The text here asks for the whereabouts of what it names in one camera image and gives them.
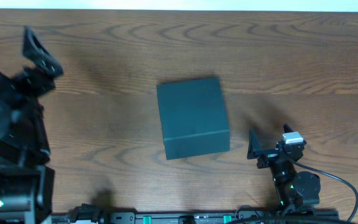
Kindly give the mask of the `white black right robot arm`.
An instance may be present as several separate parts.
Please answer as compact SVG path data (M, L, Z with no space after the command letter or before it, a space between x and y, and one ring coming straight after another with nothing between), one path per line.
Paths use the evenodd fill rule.
M305 146L301 134L287 124L283 126L281 140L273 149L263 149L256 132L249 131L247 159L256 159L259 169L270 169L279 201L288 211L311 209L319 204L319 176L295 169L296 162L303 157Z

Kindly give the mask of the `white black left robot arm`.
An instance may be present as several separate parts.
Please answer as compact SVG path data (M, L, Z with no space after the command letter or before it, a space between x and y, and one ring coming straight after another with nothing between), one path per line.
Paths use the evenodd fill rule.
M52 213L55 171L39 98L55 88L63 68L34 32L24 29L23 56L34 67L0 71L0 223L42 223Z

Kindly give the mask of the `black gift box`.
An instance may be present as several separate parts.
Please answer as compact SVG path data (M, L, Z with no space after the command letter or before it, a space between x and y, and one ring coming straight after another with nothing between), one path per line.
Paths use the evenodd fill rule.
M157 85L166 159L230 150L230 127L218 77Z

